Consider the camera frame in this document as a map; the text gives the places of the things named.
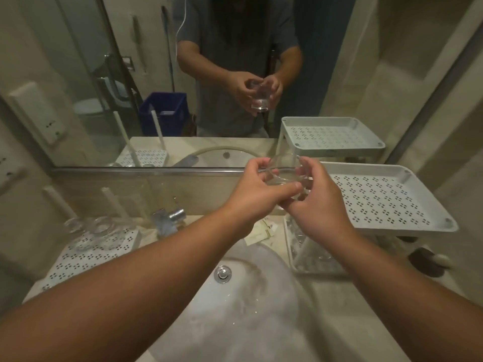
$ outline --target chrome faucet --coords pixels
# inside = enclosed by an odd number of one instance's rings
[[[176,224],[186,218],[184,209],[178,208],[174,211],[167,212],[164,208],[156,211],[151,215],[151,221],[156,226],[157,233],[166,237],[178,231]]]

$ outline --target blue plastic box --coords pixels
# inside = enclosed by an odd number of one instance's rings
[[[142,133],[157,136],[151,116],[154,108],[163,136],[181,136],[184,124],[189,118],[186,93],[151,93],[139,107]]]

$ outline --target person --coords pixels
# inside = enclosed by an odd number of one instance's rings
[[[287,0],[173,0],[180,69],[196,79],[196,135],[268,138],[251,108],[251,80],[274,109],[299,74],[302,53]],[[266,76],[272,46],[281,66]]]
[[[291,198],[301,183],[268,186],[258,170],[269,159],[252,159],[215,212],[11,311],[0,324],[2,360],[136,360],[176,320],[226,251],[277,204],[347,270],[411,360],[483,360],[483,309],[359,235],[324,167],[302,160],[313,178],[303,200]]]

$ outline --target drain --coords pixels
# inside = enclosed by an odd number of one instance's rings
[[[231,279],[231,269],[226,265],[221,265],[214,270],[213,276],[216,282],[227,283]]]

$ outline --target electrical outlet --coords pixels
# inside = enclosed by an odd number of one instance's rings
[[[13,150],[0,140],[0,188],[14,179],[24,169]]]
[[[65,133],[64,124],[36,82],[28,82],[10,92],[9,96],[15,100],[48,144],[53,145]]]

